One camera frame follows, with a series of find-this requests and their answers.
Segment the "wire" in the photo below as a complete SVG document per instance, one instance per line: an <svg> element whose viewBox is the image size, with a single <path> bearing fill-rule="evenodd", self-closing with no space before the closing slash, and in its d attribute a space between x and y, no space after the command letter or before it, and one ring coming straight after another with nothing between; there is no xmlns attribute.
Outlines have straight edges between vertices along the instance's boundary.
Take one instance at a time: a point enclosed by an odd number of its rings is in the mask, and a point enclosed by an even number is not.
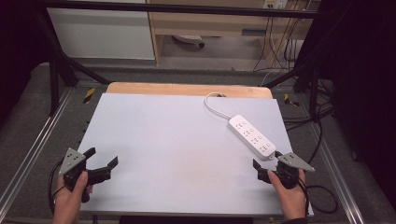
<svg viewBox="0 0 396 224"><path fill-rule="evenodd" d="M332 107L326 108L325 110L323 110L320 113L318 113L318 118L322 119L322 118L330 115L331 113L332 113ZM305 125L305 124L307 124L307 123L309 123L311 121L315 121L315 119L310 118L310 117L305 117L305 118L283 118L283 120L285 120L284 121L285 125L294 125L294 126L288 128L287 131L291 131L291 130L299 128L299 127L301 127L301 126L303 126L303 125Z"/></svg>
<svg viewBox="0 0 396 224"><path fill-rule="evenodd" d="M297 181L298 186L300 187L300 189L303 191L304 195L305 195L305 216L308 216L308 207L309 207L309 195L308 192L306 191L306 187L304 182L300 183L300 180Z"/></svg>
<svg viewBox="0 0 396 224"><path fill-rule="evenodd" d="M266 35L266 33L267 33L268 23L269 23L269 22L270 22L270 18L268 17L268 19L267 19L267 25L265 26L265 35ZM264 55L265 40L266 40L266 37L264 37L264 44L262 45L262 55ZM260 56L260 59L257 61L256 65L254 66L253 72L257 72L257 71L256 71L256 68L257 68L257 65L259 65L260 61L262 60L262 55Z"/></svg>
<svg viewBox="0 0 396 224"><path fill-rule="evenodd" d="M55 174L56 169L58 169L58 167L61 166L63 162L64 162L64 160L60 160L60 161L56 162L55 166L52 167L52 170L50 171L50 174L49 174L49 183L48 183L47 193L48 193L48 198L49 198L49 208L50 208L52 214L55 209L55 203L53 202L53 197L59 191L59 190L55 191L55 193L52 195L53 176Z"/></svg>
<svg viewBox="0 0 396 224"><path fill-rule="evenodd" d="M320 114L320 109L321 109L324 105L326 105L326 104L323 104L323 105L321 105L321 106L319 107L319 109L318 109L318 114ZM314 149L314 152L312 153L311 158L308 160L308 164L310 164L311 161L315 158L315 155L317 155L317 152L318 152L318 150L319 150L320 143L321 143L321 140L322 140L323 130L322 130L320 118L318 118L318 126L319 126L319 140L318 140L317 146L316 146L315 149Z"/></svg>
<svg viewBox="0 0 396 224"><path fill-rule="evenodd" d="M289 60L287 60L289 71L290 71L291 53L293 52L293 40L291 40L291 45L290 46L291 46L291 48L289 50Z"/></svg>
<svg viewBox="0 0 396 224"><path fill-rule="evenodd" d="M59 189L57 189L55 192L53 192L52 197L51 197L52 201L54 201L55 195L56 195L59 191L61 191L61 189L64 189L65 187L66 187L66 185L63 185L61 188L59 188Z"/></svg>
<svg viewBox="0 0 396 224"><path fill-rule="evenodd" d="M308 4L306 4L305 9L303 9L303 10L308 10L309 6L311 6L311 2L312 2L312 0L309 0Z"/></svg>
<svg viewBox="0 0 396 224"><path fill-rule="evenodd" d="M274 70L275 70L275 69L271 70L269 73L267 73L267 75L265 75L265 77L262 79L262 84L260 84L259 87L262 87L262 85L264 84L264 80L268 77L268 75L270 75L271 73L275 72ZM278 71L278 72L276 73L275 77L276 77L277 75L279 75L279 73L281 73L282 70L284 70L284 69L283 69L283 68L280 69L280 71Z"/></svg>
<svg viewBox="0 0 396 224"><path fill-rule="evenodd" d="M272 28L273 28L273 25L274 25L274 18L271 17L270 41L272 41L272 45L274 45L274 40L273 40L273 38L272 38ZM286 67L284 67L283 64L280 63L280 60L277 58L277 53L275 53L275 45L274 45L274 47L272 47L272 45L271 45L271 42L270 42L270 49L271 49L271 51L273 52L274 58L276 59L276 61L279 63L279 65L280 65L282 68L286 69Z"/></svg>
<svg viewBox="0 0 396 224"><path fill-rule="evenodd" d="M224 117L224 118L231 119L232 117L231 117L230 115L224 114L224 113L218 111L217 109L214 109L213 107L211 107L211 106L209 105L209 103L207 102L207 98L208 98L209 96L211 96L211 95L214 95L214 94L216 94L217 96L224 97L224 94L221 94L221 93L219 93L219 92L215 92L215 91L210 92L210 93L205 97L205 105L207 106L207 108L209 108L211 111L213 111L213 112L215 112L215 113L221 115L221 116Z"/></svg>
<svg viewBox="0 0 396 224"><path fill-rule="evenodd" d="M307 186L306 189L324 189L325 191L327 191L331 196L332 199L334 200L334 208L332 210L324 210L322 208L319 208L317 205L313 204L311 202L311 205L313 208L317 209L319 212L324 213L324 214L333 214L338 210L338 201L337 198L335 197L334 193L332 193L331 190L326 189L325 187L321 186L321 185L311 185L311 186Z"/></svg>
<svg viewBox="0 0 396 224"><path fill-rule="evenodd" d="M289 56L289 58L287 59L287 57L286 57L286 52L287 52L287 48L288 48L288 45L289 45L289 41L290 41L290 39L291 39L291 36L293 35L294 29L296 28L297 22L299 22L299 21L300 21L300 19L297 19L297 20L294 22L294 24L291 26L291 30L290 30L290 34L289 34L289 36L288 36L288 40L287 40L287 43L286 43L286 47L285 47L285 50L284 50L284 52L283 52L283 57L284 57L285 60L291 60L291 57L290 57L290 56ZM297 40L296 40L296 44L295 44L295 48L294 48L294 60L295 60L295 58L296 58L296 55L295 55L296 47L297 47Z"/></svg>
<svg viewBox="0 0 396 224"><path fill-rule="evenodd" d="M297 40L294 42L294 57L293 57L294 63L296 63L296 60L297 60L296 54L297 54Z"/></svg>

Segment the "white cable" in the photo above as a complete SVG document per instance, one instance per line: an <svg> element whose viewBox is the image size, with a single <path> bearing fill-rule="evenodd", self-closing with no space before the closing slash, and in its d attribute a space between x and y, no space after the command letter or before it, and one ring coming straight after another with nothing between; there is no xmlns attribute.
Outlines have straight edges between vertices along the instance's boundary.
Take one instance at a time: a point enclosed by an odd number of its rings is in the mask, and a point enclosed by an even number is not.
<svg viewBox="0 0 396 224"><path fill-rule="evenodd" d="M213 107L211 107L211 106L207 103L207 98L208 98L209 96L213 95L213 94L220 95L220 96L224 96L224 94L219 93L219 92L215 92L215 91L210 92L210 93L205 97L205 105L207 106L207 108L209 108L211 111L213 111L213 112L215 112L215 113L217 113L217 114L219 114L219 115L221 115L221 116L223 116L223 117L225 117L225 118L227 118L227 119L231 119L232 117L231 117L230 115L224 114L224 113L218 111L217 109L214 109Z"/></svg>
<svg viewBox="0 0 396 224"><path fill-rule="evenodd" d="M303 10L308 10L309 6L311 6L311 2L312 2L312 0L309 0L308 4L306 5L305 9L303 9Z"/></svg>
<svg viewBox="0 0 396 224"><path fill-rule="evenodd" d="M262 84L264 84L264 80L268 77L268 75L270 75L273 72L275 72L274 69L271 70L269 73L267 73L267 75L265 75L265 77L262 79Z"/></svg>

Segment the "white power strip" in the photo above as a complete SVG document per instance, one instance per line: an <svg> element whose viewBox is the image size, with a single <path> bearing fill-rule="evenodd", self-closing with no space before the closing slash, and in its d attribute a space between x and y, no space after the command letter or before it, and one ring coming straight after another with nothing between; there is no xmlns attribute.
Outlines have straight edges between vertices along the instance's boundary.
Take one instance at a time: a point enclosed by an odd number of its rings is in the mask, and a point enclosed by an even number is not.
<svg viewBox="0 0 396 224"><path fill-rule="evenodd" d="M229 120L229 128L262 161L274 158L276 146L244 117L236 115Z"/></svg>

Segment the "black cable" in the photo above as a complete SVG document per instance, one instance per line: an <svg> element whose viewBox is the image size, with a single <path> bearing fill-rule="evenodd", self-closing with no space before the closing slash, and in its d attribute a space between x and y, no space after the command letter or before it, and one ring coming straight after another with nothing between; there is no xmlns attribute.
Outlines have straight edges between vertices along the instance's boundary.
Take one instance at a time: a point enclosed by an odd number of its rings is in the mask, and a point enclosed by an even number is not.
<svg viewBox="0 0 396 224"><path fill-rule="evenodd" d="M332 196L332 199L334 200L334 208L333 208L332 210L324 210L324 209L321 209L321 208L317 207L315 204L313 204L313 203L311 202L312 207L315 208L316 210L318 210L319 212L324 213L324 214L333 214L333 213L335 213L335 212L338 210L338 201L337 201L337 198L335 197L335 195L332 193L331 190L326 189L325 187L323 187L323 186L321 186L321 185L311 185L311 186L307 186L306 189L324 189L325 191L327 191L327 192Z"/></svg>
<svg viewBox="0 0 396 224"><path fill-rule="evenodd" d="M294 24L291 26L291 30L290 30L290 34L289 34L289 36L288 36L288 42L286 43L286 47L285 47L285 50L283 51L283 57L284 57L284 59L286 60L286 61L290 61L291 60L291 56L289 56L289 58L286 56L286 52L287 52L287 48L288 48L288 44L289 44L289 41L290 41L290 39L291 39L291 36L293 35L293 32L294 32L294 28L296 28L296 25L297 25L297 22L299 22L300 20L296 20L295 22L294 22Z"/></svg>
<svg viewBox="0 0 396 224"><path fill-rule="evenodd" d="M297 40L294 42L294 57L293 57L294 63L296 63L296 60L297 60L296 54L297 54Z"/></svg>
<svg viewBox="0 0 396 224"><path fill-rule="evenodd" d="M59 191L61 191L61 189L64 189L65 187L66 187L66 185L63 185L61 188L59 188L59 189L57 189L55 192L53 192L53 194L52 194L52 196L51 196L52 201L54 201L55 195L56 195Z"/></svg>
<svg viewBox="0 0 396 224"><path fill-rule="evenodd" d="M282 67L283 69L286 69L286 67L284 67L284 66L282 65L282 63L280 63L280 60L277 58L277 55L276 55L276 53L275 53L275 50L272 48L272 45L271 45L271 41L272 41L272 28L273 28L273 25L274 25L274 18L271 17L271 26L270 26L270 49L271 49L271 51L273 52L274 57L275 57L276 61L279 63L280 67Z"/></svg>
<svg viewBox="0 0 396 224"><path fill-rule="evenodd" d="M318 108L318 114L320 114L320 109L321 109L324 105L326 105L326 104L328 104L328 103L325 103L325 104L321 105L321 106ZM312 160L315 158L315 156L317 155L317 152L318 152L318 150L319 150L320 143L321 143L321 140L322 140L323 129L322 129L322 126L321 126L320 118L318 118L318 126L319 126L319 140L318 140L317 146L316 146L315 149L314 149L314 152L312 153L311 158L308 160L308 164L310 164L311 161L312 161Z"/></svg>
<svg viewBox="0 0 396 224"><path fill-rule="evenodd" d="M297 181L298 186L300 187L300 189L303 191L304 196L305 196L305 216L308 216L308 208L309 208L309 195L308 192L306 190L305 184L302 185L300 183L300 181Z"/></svg>
<svg viewBox="0 0 396 224"><path fill-rule="evenodd" d="M291 48L289 50L289 60L288 60L288 64L289 64L289 71L290 71L290 62L291 62L291 53L293 52L293 40L291 40Z"/></svg>
<svg viewBox="0 0 396 224"><path fill-rule="evenodd" d="M268 23L270 22L270 18L268 17L267 19L267 25L265 26L265 36L264 36L264 44L262 45L262 55L264 55L264 50L265 50L265 39L267 36L267 29L268 29ZM260 56L259 60L257 61L256 65L253 68L253 72L257 72L256 71L256 67L257 65L259 65L260 61L262 60L262 55Z"/></svg>
<svg viewBox="0 0 396 224"><path fill-rule="evenodd" d="M289 49L289 59L290 59L291 51L293 49L293 40L288 39L288 42L289 41L291 41L291 48ZM286 62L288 63L288 69L289 69L288 71L290 71L290 60L286 60Z"/></svg>
<svg viewBox="0 0 396 224"><path fill-rule="evenodd" d="M328 115L330 115L332 113L332 107L325 109L324 111L322 111L319 115L318 118L322 119ZM315 121L313 118L308 118L308 119L304 119L304 120L286 120L284 121L285 125L294 125L292 127L289 127L286 131L291 131L293 129L299 128L301 126L304 126L305 124L311 122L311 121Z"/></svg>
<svg viewBox="0 0 396 224"><path fill-rule="evenodd" d="M332 107L326 108L318 115L318 117L322 119L328 116L329 114L331 114L331 112L332 112ZM314 119L312 118L284 118L284 119L285 119L284 121L285 125L306 124L311 121L314 121Z"/></svg>
<svg viewBox="0 0 396 224"><path fill-rule="evenodd" d="M289 42L290 42L290 39L288 39L288 40L286 41L286 46L285 46L285 49L283 50L283 59L284 59L285 61L288 60L288 57L287 57L287 55L286 55L286 52L287 52L288 47L289 47Z"/></svg>
<svg viewBox="0 0 396 224"><path fill-rule="evenodd" d="M58 167L61 166L63 162L64 162L64 160L56 162L55 166L52 167L52 170L50 171L50 174L49 174L49 183L48 183L47 193L48 193L48 198L49 198L49 208L50 208L52 214L54 213L54 210L55 210L55 204L53 202L54 195L52 196L53 176L55 174L56 169L58 169Z"/></svg>

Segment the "finger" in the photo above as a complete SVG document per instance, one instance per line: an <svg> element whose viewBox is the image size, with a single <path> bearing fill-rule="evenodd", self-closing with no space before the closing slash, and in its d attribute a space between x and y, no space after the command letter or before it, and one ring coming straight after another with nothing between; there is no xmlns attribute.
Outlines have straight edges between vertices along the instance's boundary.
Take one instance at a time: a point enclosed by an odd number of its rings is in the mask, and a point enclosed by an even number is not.
<svg viewBox="0 0 396 224"><path fill-rule="evenodd" d="M305 184L305 172L302 169L298 170L298 176L300 177L300 179L303 181L303 183Z"/></svg>
<svg viewBox="0 0 396 224"><path fill-rule="evenodd" d="M82 192L87 186L87 183L88 183L88 173L83 171L79 176L77 183L73 189L72 197L81 199Z"/></svg>
<svg viewBox="0 0 396 224"><path fill-rule="evenodd" d="M269 170L268 177L270 178L270 181L274 186L274 188L276 189L276 191L282 190L284 188L282 182L280 182L279 177L277 177L277 175L274 172Z"/></svg>

